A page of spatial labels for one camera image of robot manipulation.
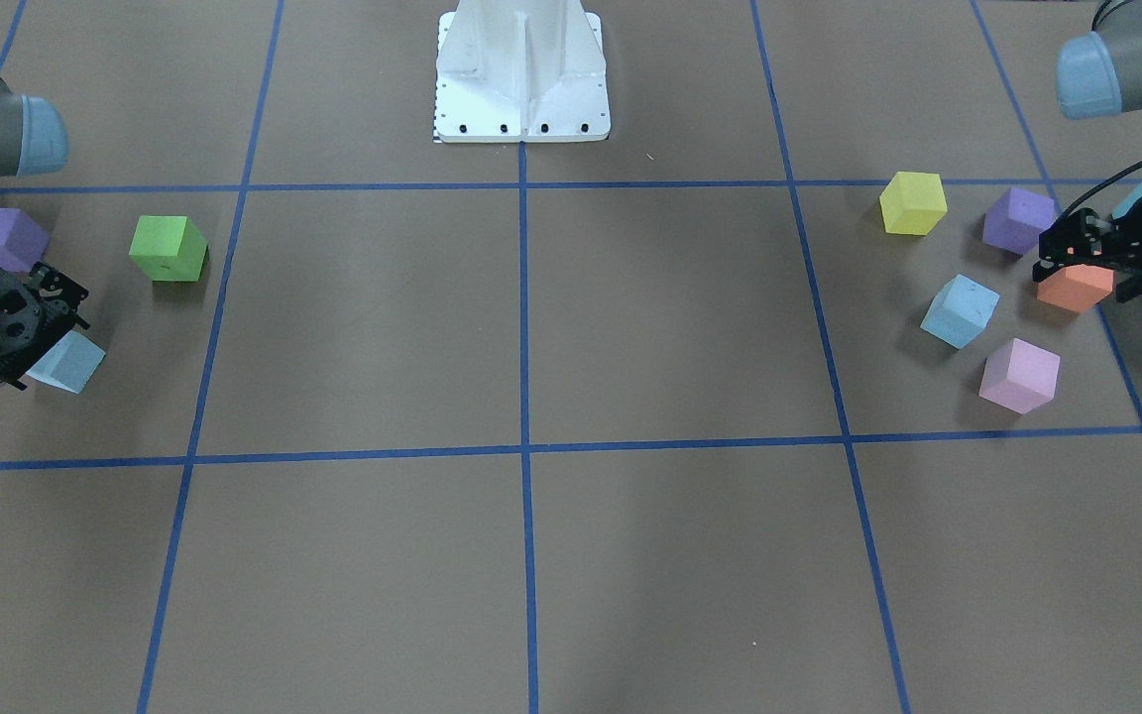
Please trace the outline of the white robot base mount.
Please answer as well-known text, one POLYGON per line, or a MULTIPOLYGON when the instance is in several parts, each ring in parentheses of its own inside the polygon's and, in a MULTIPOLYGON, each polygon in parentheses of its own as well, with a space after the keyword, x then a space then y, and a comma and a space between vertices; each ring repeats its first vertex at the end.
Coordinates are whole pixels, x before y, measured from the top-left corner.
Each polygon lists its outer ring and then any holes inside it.
POLYGON ((580 1, 461 1, 440 15, 436 41, 435 141, 611 136, 602 18, 580 1))

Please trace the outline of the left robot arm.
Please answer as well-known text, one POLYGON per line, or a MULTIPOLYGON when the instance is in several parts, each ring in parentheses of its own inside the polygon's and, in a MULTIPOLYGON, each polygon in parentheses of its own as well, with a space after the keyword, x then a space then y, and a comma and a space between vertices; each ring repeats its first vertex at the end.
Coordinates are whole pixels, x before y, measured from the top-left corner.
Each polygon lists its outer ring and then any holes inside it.
MULTIPOLYGON (((1086 35, 1065 42, 1057 59, 1057 99, 1070 119, 1119 117, 1142 110, 1142 1, 1097 5, 1086 35)), ((1142 297, 1142 196, 1123 215, 1101 216, 1086 196, 1073 200, 1042 232, 1032 276, 1042 282, 1065 267, 1118 272, 1115 297, 1142 297)))

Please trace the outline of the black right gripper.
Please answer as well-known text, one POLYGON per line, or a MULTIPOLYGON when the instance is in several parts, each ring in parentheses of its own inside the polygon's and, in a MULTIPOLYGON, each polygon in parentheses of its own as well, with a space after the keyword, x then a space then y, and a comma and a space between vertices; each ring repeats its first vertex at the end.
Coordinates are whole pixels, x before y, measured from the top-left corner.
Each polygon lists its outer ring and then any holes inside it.
POLYGON ((74 328, 89 290, 45 262, 26 279, 0 268, 0 385, 27 390, 24 376, 74 328))

